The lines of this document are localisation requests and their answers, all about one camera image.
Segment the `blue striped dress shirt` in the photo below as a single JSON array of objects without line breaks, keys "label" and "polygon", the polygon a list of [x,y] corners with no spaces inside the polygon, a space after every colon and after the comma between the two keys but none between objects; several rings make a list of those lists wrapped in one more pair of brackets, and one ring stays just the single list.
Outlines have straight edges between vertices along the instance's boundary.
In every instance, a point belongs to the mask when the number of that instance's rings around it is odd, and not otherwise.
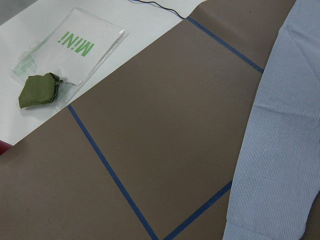
[{"label": "blue striped dress shirt", "polygon": [[299,240],[320,190],[320,3],[279,29],[238,156],[225,240]]}]

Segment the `clear bag with MiNi print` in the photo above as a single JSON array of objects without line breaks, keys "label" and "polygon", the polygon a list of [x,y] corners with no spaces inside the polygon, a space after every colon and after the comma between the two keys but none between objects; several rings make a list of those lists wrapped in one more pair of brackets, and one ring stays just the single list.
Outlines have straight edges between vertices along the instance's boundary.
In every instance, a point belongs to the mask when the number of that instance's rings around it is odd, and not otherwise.
[{"label": "clear bag with MiNi print", "polygon": [[128,34],[125,28],[75,7],[51,34],[21,56],[12,75],[21,85],[29,76],[59,76],[62,83],[53,105],[62,109]]}]

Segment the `green folded cloth pouch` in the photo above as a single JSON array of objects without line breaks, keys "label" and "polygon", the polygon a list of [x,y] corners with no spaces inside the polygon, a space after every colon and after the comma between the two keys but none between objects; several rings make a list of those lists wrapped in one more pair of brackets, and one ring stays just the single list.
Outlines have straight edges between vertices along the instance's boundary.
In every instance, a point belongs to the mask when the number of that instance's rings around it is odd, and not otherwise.
[{"label": "green folded cloth pouch", "polygon": [[59,76],[48,72],[45,75],[29,76],[18,97],[21,109],[32,106],[51,104],[58,95],[64,81]]}]

